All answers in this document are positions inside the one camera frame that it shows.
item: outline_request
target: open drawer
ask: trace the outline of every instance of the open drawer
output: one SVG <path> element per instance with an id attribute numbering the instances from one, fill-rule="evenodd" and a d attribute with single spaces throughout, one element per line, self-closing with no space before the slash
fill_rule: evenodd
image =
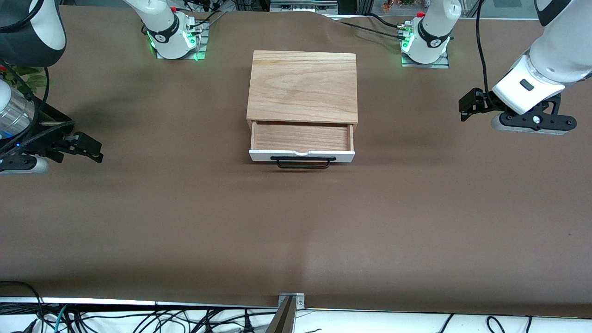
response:
<path id="1" fill-rule="evenodd" d="M 316 162 L 351 162 L 352 124 L 252 121 L 253 161 L 277 162 L 278 166 Z"/>

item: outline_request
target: white drawer front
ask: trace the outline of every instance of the white drawer front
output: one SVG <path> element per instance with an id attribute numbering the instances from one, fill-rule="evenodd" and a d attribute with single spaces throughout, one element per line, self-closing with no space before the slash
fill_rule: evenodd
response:
<path id="1" fill-rule="evenodd" d="M 249 150 L 249 155 L 255 162 L 274 162 L 272 156 L 300 156 L 300 157 L 335 157 L 334 162 L 349 163 L 353 160 L 355 152 L 323 152 L 323 151 L 309 151 L 307 153 L 299 153 L 297 151 L 259 151 L 256 149 Z"/>

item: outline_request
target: black drawer handle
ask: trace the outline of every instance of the black drawer handle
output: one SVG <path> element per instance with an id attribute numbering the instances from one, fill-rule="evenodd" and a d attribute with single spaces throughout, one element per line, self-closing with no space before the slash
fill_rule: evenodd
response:
<path id="1" fill-rule="evenodd" d="M 280 169 L 326 169 L 335 157 L 272 156 Z M 302 164 L 303 162 L 323 162 L 322 164 Z"/>

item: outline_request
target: brown tabletop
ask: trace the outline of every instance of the brown tabletop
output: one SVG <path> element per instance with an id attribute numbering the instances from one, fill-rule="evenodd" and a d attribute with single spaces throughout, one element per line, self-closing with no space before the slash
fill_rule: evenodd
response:
<path id="1" fill-rule="evenodd" d="M 226 14 L 195 62 L 153 59 L 130 9 L 61 10 L 49 103 L 105 159 L 2 177 L 3 280 L 42 296 L 272 305 L 303 292 L 316 307 L 589 316 L 592 82 L 563 94 L 571 133 L 497 132 L 492 114 L 459 119 L 482 86 L 474 20 L 454 29 L 451 68 L 427 70 L 402 68 L 389 37 L 309 12 Z M 541 31 L 482 22 L 490 86 Z M 351 164 L 251 162 L 254 50 L 356 53 Z"/>

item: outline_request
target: green plant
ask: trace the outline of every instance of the green plant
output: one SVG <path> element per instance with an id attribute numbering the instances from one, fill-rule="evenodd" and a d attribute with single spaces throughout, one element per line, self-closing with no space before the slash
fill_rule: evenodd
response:
<path id="1" fill-rule="evenodd" d="M 22 77 L 22 80 L 31 88 L 33 93 L 37 92 L 38 88 L 45 88 L 45 76 L 40 75 L 43 72 L 43 68 L 21 66 L 12 66 L 11 68 Z M 23 94 L 27 93 L 27 89 L 21 85 L 17 78 L 2 66 L 0 66 L 0 75 L 4 81 L 8 82 L 8 84 L 18 91 Z"/>

